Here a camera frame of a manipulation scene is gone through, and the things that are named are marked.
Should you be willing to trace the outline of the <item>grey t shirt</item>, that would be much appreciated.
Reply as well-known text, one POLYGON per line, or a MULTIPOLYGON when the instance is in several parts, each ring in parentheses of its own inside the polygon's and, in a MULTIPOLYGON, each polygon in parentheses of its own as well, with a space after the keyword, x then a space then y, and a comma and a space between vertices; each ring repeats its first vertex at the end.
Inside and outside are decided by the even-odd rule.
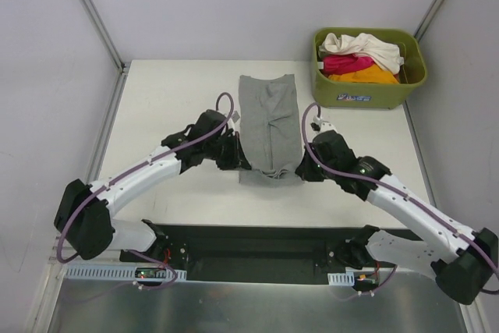
POLYGON ((303 150, 295 76, 241 76, 239 106, 240 141, 251 166, 239 173, 239 183, 269 188, 301 185, 296 174, 303 150))

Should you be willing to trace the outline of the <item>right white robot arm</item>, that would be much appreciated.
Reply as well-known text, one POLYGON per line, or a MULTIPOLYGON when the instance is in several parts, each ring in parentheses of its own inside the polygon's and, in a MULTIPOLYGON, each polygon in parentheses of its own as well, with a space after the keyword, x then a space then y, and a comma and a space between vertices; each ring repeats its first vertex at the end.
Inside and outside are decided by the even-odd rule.
POLYGON ((475 230, 425 203, 370 156, 358 157, 334 130, 305 143, 296 170, 307 182, 331 180, 360 200, 400 221, 418 236, 408 240, 369 227, 351 246, 352 260, 369 266, 375 260, 399 265, 434 280, 455 302, 471 304, 498 273, 498 237, 488 228, 475 230))

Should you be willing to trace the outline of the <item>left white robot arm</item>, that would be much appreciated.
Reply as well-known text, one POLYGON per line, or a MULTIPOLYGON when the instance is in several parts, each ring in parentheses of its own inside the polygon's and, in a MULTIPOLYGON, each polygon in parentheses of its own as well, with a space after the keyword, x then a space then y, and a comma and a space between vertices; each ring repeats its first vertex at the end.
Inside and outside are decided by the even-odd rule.
POLYGON ((62 241, 83 260, 106 250, 132 250, 136 258, 165 260, 168 240, 158 225, 116 219, 137 197, 166 179, 212 160, 222 171, 249 170, 232 121, 214 110, 203 112, 194 124, 171 134, 144 159, 118 175, 90 184, 76 179, 63 193, 54 220, 62 241))

